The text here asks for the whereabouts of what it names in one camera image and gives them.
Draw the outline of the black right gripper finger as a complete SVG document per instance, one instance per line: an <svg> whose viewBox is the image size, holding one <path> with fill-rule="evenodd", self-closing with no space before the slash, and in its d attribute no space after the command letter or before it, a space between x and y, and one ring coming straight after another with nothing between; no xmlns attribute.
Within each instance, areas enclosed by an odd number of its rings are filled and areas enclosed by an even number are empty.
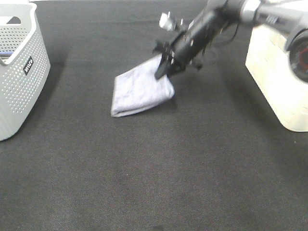
<svg viewBox="0 0 308 231"><path fill-rule="evenodd" d="M176 75L178 73L184 72L186 70L186 65L181 64L179 62L169 62L167 61L167 70L166 75L168 77L171 77L173 75Z"/></svg>
<svg viewBox="0 0 308 231"><path fill-rule="evenodd" d="M169 57L166 56L165 54L161 54L161 61L154 75L155 79L160 79L161 77L165 75L168 76L170 74L171 74L171 63Z"/></svg>

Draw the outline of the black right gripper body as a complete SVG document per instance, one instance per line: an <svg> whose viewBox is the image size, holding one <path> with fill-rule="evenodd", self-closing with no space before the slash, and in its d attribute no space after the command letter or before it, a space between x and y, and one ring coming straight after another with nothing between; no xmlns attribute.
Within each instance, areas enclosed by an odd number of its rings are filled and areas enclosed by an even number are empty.
<svg viewBox="0 0 308 231"><path fill-rule="evenodd" d="M169 44L168 69L185 70L189 65L201 69L203 64L195 57L204 53L207 45L228 25L229 20L221 10L202 10Z"/></svg>

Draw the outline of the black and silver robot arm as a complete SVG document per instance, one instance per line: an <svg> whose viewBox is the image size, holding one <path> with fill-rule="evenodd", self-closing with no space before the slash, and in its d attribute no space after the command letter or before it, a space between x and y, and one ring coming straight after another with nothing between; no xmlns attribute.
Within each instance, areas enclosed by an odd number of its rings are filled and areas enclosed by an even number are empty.
<svg viewBox="0 0 308 231"><path fill-rule="evenodd" d="M203 65L196 56L204 53L214 37L233 24L266 25L286 34L284 50L289 53L290 68L297 78L307 82L308 13L265 0L209 0L189 25L163 13L159 26L178 34L170 42L157 42L154 51L161 53L161 61L155 78L181 73L189 65L201 69Z"/></svg>

